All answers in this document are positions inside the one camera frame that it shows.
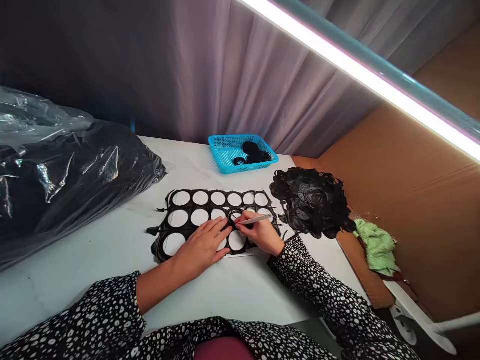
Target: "black foam scrap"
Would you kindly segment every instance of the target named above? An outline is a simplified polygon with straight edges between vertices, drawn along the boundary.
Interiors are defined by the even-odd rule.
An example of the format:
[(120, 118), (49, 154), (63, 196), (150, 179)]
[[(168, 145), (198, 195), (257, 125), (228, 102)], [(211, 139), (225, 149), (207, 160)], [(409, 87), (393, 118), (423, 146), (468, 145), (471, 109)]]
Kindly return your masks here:
[(329, 172), (291, 167), (287, 172), (275, 172), (270, 191), (285, 211), (280, 220), (294, 231), (310, 233), (317, 239), (323, 233), (335, 239), (341, 229), (348, 233), (357, 230), (349, 218), (351, 211), (343, 187), (344, 183)]
[(267, 151), (261, 151), (259, 146), (252, 141), (245, 141), (241, 147), (242, 151), (247, 154), (246, 160), (243, 157), (233, 159), (235, 166), (258, 164), (272, 161), (272, 156)]

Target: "blue plastic basket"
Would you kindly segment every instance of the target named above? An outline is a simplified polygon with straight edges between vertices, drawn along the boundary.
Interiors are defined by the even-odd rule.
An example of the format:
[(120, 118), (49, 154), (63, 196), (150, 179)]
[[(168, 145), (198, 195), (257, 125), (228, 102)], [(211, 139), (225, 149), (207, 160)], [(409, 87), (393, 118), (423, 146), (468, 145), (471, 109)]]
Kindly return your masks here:
[[(235, 158), (247, 159), (248, 155), (242, 151), (242, 145), (246, 141), (258, 144), (260, 150), (270, 153), (271, 161), (235, 166), (233, 163)], [(213, 158), (218, 165), (218, 170), (225, 175), (264, 169), (268, 168), (271, 164), (279, 162), (277, 154), (274, 153), (265, 140), (258, 135), (213, 135), (208, 138), (208, 143), (210, 144)]]

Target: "polka dot shirt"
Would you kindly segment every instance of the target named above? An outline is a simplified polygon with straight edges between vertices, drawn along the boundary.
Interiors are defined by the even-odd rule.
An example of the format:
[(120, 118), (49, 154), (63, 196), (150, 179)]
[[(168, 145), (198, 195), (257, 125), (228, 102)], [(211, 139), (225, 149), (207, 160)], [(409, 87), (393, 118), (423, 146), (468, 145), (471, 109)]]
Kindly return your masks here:
[[(268, 262), (280, 281), (318, 313), (345, 359), (418, 359), (356, 292), (333, 278), (298, 235)], [(221, 337), (244, 341), (257, 360), (336, 359), (297, 329), (210, 317), (164, 327), (144, 338), (137, 304), (139, 272), (96, 282), (70, 309), (0, 350), (0, 359), (193, 359), (197, 345)]]

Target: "hand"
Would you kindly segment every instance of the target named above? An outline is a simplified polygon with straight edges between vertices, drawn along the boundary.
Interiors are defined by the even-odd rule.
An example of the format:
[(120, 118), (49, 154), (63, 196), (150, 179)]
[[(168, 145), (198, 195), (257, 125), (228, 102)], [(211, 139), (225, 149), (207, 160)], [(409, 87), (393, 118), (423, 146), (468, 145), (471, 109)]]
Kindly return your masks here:
[(253, 224), (253, 229), (250, 230), (245, 226), (238, 224), (239, 222), (258, 218), (262, 214), (244, 211), (242, 216), (235, 220), (236, 228), (247, 238), (252, 240), (257, 246), (262, 249), (264, 252), (272, 254), (275, 257), (278, 257), (284, 250), (285, 243), (277, 234), (277, 231), (274, 229), (272, 224), (268, 219), (261, 220)]
[(231, 226), (220, 232), (226, 224), (227, 219), (220, 216), (200, 225), (175, 256), (168, 260), (173, 262), (175, 278), (180, 286), (198, 278), (230, 252), (228, 248), (217, 252), (222, 241), (232, 232)]

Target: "curtain fold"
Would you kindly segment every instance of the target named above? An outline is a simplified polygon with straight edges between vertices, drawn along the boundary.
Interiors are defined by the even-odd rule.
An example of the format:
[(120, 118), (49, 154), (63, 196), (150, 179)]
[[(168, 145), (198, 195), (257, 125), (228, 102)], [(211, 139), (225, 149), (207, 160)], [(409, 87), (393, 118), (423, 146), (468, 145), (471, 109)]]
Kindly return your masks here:
[[(310, 0), (320, 16), (412, 74), (472, 23), (475, 0)], [(230, 0), (3, 2), (1, 82), (206, 143), (253, 133), (318, 157), (379, 98)]]

